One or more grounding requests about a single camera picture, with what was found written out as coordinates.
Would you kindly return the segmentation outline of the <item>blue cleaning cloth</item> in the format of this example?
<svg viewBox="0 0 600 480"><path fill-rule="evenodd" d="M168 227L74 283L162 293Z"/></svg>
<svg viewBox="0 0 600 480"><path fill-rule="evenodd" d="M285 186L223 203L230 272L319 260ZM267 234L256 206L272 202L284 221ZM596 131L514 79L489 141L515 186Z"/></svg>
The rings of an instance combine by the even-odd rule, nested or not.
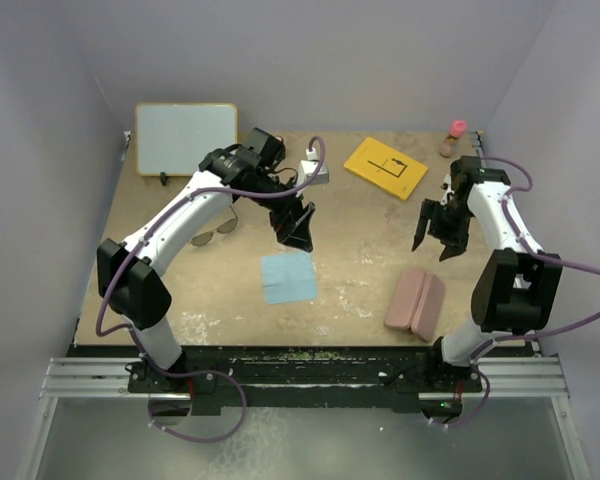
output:
<svg viewBox="0 0 600 480"><path fill-rule="evenodd" d="M311 256L305 252L261 258L264 299L268 305L309 301L317 297L317 280Z"/></svg>

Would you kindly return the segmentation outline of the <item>metal frame sunglasses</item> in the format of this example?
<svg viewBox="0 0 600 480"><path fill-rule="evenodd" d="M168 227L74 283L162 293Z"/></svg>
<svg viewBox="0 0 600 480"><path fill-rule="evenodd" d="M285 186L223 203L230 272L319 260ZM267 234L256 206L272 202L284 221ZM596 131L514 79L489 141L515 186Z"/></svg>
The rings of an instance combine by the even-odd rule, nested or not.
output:
<svg viewBox="0 0 600 480"><path fill-rule="evenodd" d="M207 245L216 235L226 235L233 232L239 223L239 218L233 207L230 208L230 211L232 213L232 217L229 220L223 222L212 230L196 235L190 240L190 244L193 247L199 248Z"/></svg>

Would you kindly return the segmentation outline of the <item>pink glasses case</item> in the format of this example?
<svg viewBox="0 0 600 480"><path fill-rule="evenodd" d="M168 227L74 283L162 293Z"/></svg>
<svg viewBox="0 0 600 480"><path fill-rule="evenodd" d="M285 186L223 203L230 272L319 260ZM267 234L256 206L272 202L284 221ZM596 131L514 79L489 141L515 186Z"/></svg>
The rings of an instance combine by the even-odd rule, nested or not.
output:
<svg viewBox="0 0 600 480"><path fill-rule="evenodd" d="M432 342L444 297L445 285L437 275L422 268L405 268L396 282L384 326Z"/></svg>

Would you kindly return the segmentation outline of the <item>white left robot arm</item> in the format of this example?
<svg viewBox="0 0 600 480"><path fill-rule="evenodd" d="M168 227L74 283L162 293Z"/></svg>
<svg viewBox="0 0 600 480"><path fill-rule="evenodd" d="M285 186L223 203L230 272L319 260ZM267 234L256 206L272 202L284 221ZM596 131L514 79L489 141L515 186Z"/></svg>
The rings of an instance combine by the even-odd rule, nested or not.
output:
<svg viewBox="0 0 600 480"><path fill-rule="evenodd" d="M172 297L162 281L171 262L207 222L239 198L268 210L280 244L312 251L309 225L315 205L305 203L302 193L318 179L325 153L322 138L313 137L299 166L304 178L288 186L251 164L244 153L216 149L148 224L120 243L105 239L99 245L100 309L121 316L122 328L152 364L151 381L162 391L178 390L186 378L185 354L167 319Z"/></svg>

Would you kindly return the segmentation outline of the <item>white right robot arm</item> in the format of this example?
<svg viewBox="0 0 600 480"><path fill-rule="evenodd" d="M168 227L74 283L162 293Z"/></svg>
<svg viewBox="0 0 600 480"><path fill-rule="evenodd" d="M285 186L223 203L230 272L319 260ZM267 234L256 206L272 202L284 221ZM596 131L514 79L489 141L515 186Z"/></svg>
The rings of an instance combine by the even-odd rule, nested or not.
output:
<svg viewBox="0 0 600 480"><path fill-rule="evenodd" d="M442 260L460 256L476 221L491 254L473 289L469 319L435 342L437 358L425 366L426 383L436 391L449 390L459 367L472 366L497 343L544 329L562 274L559 255L546 252L526 228L504 170L462 156L451 163L443 188L441 200L422 202L413 245L431 236L443 246Z"/></svg>

